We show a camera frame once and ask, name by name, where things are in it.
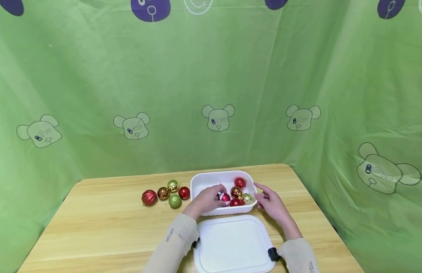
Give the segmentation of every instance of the wood grain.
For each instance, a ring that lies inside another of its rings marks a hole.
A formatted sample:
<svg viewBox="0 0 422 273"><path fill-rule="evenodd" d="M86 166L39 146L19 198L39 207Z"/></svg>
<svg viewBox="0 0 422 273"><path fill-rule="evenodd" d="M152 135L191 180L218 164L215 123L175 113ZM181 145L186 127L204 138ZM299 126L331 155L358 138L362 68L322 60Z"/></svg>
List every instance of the wood grain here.
<svg viewBox="0 0 422 273"><path fill-rule="evenodd" d="M85 179L73 187L18 272L141 272L168 226L190 203L184 201L176 210L165 201L143 207L141 194L156 191L171 179L189 187L197 173L230 169L248 172L254 181L279 193L311 243L321 272L363 272L297 175L284 164ZM283 233L271 218L257 209L249 214L263 221L276 247L283 243ZM192 252L178 272L196 272ZM285 272L283 262L272 272Z"/></svg>

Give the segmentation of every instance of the sleeve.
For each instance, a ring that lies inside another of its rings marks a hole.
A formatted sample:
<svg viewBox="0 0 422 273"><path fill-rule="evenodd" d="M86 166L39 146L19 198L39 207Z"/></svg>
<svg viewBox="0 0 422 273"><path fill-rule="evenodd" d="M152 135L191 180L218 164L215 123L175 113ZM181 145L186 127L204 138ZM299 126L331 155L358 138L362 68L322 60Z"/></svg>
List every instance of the sleeve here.
<svg viewBox="0 0 422 273"><path fill-rule="evenodd" d="M164 239L150 256L143 273L176 273L182 258L198 238L196 221L185 214L176 216Z"/></svg>
<svg viewBox="0 0 422 273"><path fill-rule="evenodd" d="M304 238L286 241L278 254L285 259L289 273L320 273L313 249Z"/></svg>

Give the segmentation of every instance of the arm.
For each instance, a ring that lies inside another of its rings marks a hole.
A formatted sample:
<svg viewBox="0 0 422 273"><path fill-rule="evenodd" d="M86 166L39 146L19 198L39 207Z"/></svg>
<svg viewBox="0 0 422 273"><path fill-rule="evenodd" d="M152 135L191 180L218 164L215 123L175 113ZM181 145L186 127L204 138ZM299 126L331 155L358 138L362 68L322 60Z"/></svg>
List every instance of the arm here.
<svg viewBox="0 0 422 273"><path fill-rule="evenodd" d="M286 242L278 249L278 254L285 259L289 273L320 273L314 252L287 211L279 195L268 187L255 183L261 194L255 193L259 205L280 225Z"/></svg>
<svg viewBox="0 0 422 273"><path fill-rule="evenodd" d="M225 205L216 200L218 192L226 192L222 184L208 187L200 192L181 215L176 216L162 242L150 256L143 273L176 273L182 258L199 238L196 220L202 213Z"/></svg>
<svg viewBox="0 0 422 273"><path fill-rule="evenodd" d="M143 273L176 273L182 258L198 238L196 220L185 214L176 216L164 239L150 256Z"/></svg>
<svg viewBox="0 0 422 273"><path fill-rule="evenodd" d="M286 242L278 248L278 254L285 259L289 273L320 273L311 245L302 237L294 219L287 212L278 221L284 230Z"/></svg>

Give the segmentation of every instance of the plastic storage box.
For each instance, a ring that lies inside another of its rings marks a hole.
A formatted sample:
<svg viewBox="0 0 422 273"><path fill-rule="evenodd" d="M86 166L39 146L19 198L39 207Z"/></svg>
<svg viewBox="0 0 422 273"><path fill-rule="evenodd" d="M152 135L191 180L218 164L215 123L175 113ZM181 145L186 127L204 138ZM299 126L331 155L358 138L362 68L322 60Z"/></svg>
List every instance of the plastic storage box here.
<svg viewBox="0 0 422 273"><path fill-rule="evenodd" d="M225 171L225 172L213 172L213 173L199 173L191 179L190 189L191 196L190 199L193 200L203 189L211 187L218 184L223 184L228 194L231 192L231 188L234 186L234 179L236 177L242 177L246 181L246 187L243 190L243 193L250 193L252 196L257 192L257 188L254 185L254 181L251 176L243 171L234 170L234 171ZM237 207L219 207L215 210L212 210L208 213L203 213L201 216L212 216L212 215L229 215L237 213L247 213L250 212L253 207L257 204L257 201L250 205L237 206Z"/></svg>
<svg viewBox="0 0 422 273"><path fill-rule="evenodd" d="M193 255L199 273L266 273L279 259L266 227L254 216L206 220L197 230Z"/></svg>

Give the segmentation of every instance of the green backdrop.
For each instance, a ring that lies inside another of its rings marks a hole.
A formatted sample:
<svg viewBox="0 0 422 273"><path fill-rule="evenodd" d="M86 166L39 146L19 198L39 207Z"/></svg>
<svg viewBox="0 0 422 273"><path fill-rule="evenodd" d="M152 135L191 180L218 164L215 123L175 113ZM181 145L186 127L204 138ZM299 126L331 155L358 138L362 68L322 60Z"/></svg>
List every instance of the green backdrop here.
<svg viewBox="0 0 422 273"><path fill-rule="evenodd" d="M422 0L153 2L0 0L0 273L81 179L268 163L422 272Z"/></svg>

